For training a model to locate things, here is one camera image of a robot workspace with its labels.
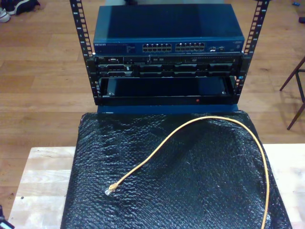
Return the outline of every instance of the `wooden table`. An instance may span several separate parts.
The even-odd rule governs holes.
[[[305,144],[264,145],[294,229],[305,229]],[[17,229],[58,229],[75,147],[32,148],[9,217]]]

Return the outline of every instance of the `metal chair leg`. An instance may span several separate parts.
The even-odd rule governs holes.
[[[283,84],[283,86],[281,87],[280,91],[284,89],[284,87],[286,87],[286,85],[289,83],[289,81],[292,79],[292,77],[295,75],[295,73],[297,72],[297,70],[299,70],[300,67],[302,67],[302,65],[305,63],[305,57],[301,60],[301,62],[296,66],[296,68],[293,70],[293,72],[290,74],[290,76],[287,78],[287,80],[285,81],[285,83]]]
[[[293,126],[293,124],[296,122],[296,120],[298,119],[298,117],[301,115],[301,113],[304,111],[305,109],[305,103],[303,103],[303,105],[301,106],[301,108],[298,110],[298,112],[296,113],[295,117],[293,118],[291,124],[288,126],[287,130],[290,130],[290,128]]]

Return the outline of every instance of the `black bubble wrap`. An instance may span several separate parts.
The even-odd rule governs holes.
[[[141,163],[177,127],[207,114],[85,114],[62,229],[260,229],[265,177],[246,130],[202,120],[178,131],[110,196],[105,190]],[[245,112],[221,114],[244,123]],[[267,229],[290,229],[270,169]]]

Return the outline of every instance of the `hardwood floor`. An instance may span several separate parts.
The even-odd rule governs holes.
[[[256,2],[226,2],[246,37]],[[0,25],[0,204],[7,217],[30,148],[74,146],[81,116],[96,112],[69,1],[41,3],[42,10]],[[102,4],[84,3],[91,38]],[[305,55],[304,34],[295,7],[271,1],[239,102],[265,144],[305,143],[304,114],[286,130],[302,104],[296,80],[278,91]]]

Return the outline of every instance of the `network switch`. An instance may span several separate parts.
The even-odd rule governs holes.
[[[101,6],[96,55],[241,52],[244,37],[230,4]]]

